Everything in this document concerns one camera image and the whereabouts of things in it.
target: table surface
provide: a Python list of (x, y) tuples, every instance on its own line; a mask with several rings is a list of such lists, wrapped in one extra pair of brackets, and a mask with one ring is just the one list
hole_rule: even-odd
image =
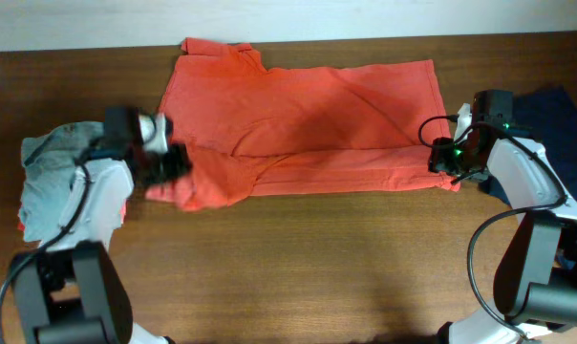
[[(267, 67), (356, 67), (432, 58), (448, 112), (480, 90), (562, 84), (577, 104), (577, 32), (255, 44)], [(154, 110), (178, 47), (0, 53), (0, 284), (25, 246), (16, 230), (19, 144), (55, 126), (102, 120), (106, 106)], [(464, 183), (426, 189), (249, 198), (183, 213), (129, 202), (111, 257), (135, 319), (179, 343), (405, 343), (478, 308), (465, 255), (474, 229), (504, 211)], [(494, 271), (517, 223), (491, 226), (476, 274)], [(9, 295), (4, 324), (22, 341)], [(577, 343), (577, 329), (547, 343)]]

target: light blue cloth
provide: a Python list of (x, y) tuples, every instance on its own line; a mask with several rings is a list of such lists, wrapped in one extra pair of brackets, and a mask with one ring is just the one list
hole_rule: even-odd
[(55, 232), (59, 216), (70, 196), (75, 158), (101, 137), (103, 124), (65, 124), (40, 138), (23, 139), (21, 164), (26, 180), (21, 194), (19, 219), (25, 226), (23, 240), (38, 241)]

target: wall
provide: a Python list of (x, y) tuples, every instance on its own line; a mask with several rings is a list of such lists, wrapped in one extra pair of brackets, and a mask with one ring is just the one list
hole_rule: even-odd
[(0, 0), (0, 51), (577, 30), (577, 0)]

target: folded fabric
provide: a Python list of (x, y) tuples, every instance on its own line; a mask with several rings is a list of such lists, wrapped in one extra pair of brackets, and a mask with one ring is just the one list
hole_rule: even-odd
[[(266, 70), (249, 44), (188, 38), (182, 49), (160, 111), (193, 172), (147, 198), (199, 210), (250, 195), (458, 189), (428, 172), (417, 138), (445, 114), (432, 61)], [(445, 121), (423, 133), (449, 136)]]
[(19, 219), (26, 242), (49, 240), (70, 196), (74, 160), (90, 140), (103, 133), (99, 122), (79, 122), (55, 128), (40, 138), (21, 143), (21, 164), (26, 180), (21, 194)]
[[(513, 118), (543, 141), (549, 163), (577, 201), (577, 107), (566, 91), (554, 88), (516, 97)], [(489, 179), (480, 187), (508, 203), (498, 181)]]

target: dark blue cloth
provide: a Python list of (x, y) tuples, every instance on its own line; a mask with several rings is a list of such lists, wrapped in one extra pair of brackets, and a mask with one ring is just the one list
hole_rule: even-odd
[[(566, 91), (554, 88), (516, 97), (513, 119), (543, 141), (549, 163), (577, 201), (577, 108)], [(498, 181), (489, 179), (480, 187), (508, 203)]]

